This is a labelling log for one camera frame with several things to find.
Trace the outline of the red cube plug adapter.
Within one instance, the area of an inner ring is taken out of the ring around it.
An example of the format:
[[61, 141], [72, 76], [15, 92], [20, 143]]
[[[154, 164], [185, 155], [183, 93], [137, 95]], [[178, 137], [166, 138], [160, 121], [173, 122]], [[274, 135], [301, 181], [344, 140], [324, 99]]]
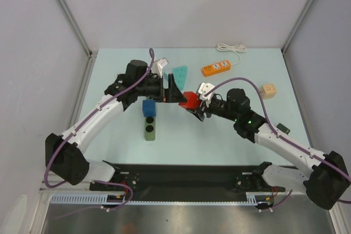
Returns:
[[186, 102], [180, 102], [178, 105], [185, 110], [196, 110], [202, 103], [199, 96], [194, 92], [184, 92]]

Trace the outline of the blue cube plug adapter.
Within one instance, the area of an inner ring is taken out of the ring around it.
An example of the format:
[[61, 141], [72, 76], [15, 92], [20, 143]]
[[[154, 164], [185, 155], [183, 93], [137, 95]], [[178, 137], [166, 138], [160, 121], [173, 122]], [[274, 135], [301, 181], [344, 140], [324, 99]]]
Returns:
[[143, 100], [142, 112], [144, 117], [156, 116], [156, 102], [151, 99]]

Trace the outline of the green power strip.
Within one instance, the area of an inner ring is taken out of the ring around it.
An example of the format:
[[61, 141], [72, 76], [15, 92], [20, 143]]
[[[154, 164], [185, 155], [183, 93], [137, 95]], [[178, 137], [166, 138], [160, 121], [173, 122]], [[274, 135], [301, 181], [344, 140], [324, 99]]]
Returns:
[[145, 118], [144, 138], [146, 141], [154, 141], [156, 139], [156, 116], [144, 117], [144, 118]]

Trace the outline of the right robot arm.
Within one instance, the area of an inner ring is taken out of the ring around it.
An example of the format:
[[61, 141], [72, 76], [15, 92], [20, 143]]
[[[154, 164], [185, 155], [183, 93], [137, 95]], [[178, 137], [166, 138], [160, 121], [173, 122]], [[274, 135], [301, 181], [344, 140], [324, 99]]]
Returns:
[[231, 120], [242, 138], [268, 148], [294, 166], [284, 168], [270, 162], [262, 163], [253, 177], [256, 189], [284, 187], [305, 193], [318, 207], [330, 210], [350, 186], [346, 164], [339, 153], [324, 153], [294, 141], [251, 109], [243, 89], [229, 90], [226, 100], [216, 95], [206, 98], [194, 92], [184, 92], [184, 96], [187, 101], [180, 106], [199, 120], [212, 115]]

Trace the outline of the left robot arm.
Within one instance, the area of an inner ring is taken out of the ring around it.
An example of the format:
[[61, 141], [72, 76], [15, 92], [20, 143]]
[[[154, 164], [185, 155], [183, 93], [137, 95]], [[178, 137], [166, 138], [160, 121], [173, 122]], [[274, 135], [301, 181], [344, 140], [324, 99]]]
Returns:
[[83, 181], [101, 181], [109, 190], [120, 186], [121, 176], [107, 162], [88, 161], [84, 157], [88, 146], [104, 127], [139, 97], [156, 102], [186, 102], [173, 75], [168, 76], [168, 88], [163, 78], [151, 71], [151, 65], [141, 60], [131, 60], [123, 74], [107, 87], [97, 105], [78, 123], [60, 135], [51, 133], [45, 140], [46, 172], [44, 182], [48, 188], [48, 173], [53, 172], [71, 185]]

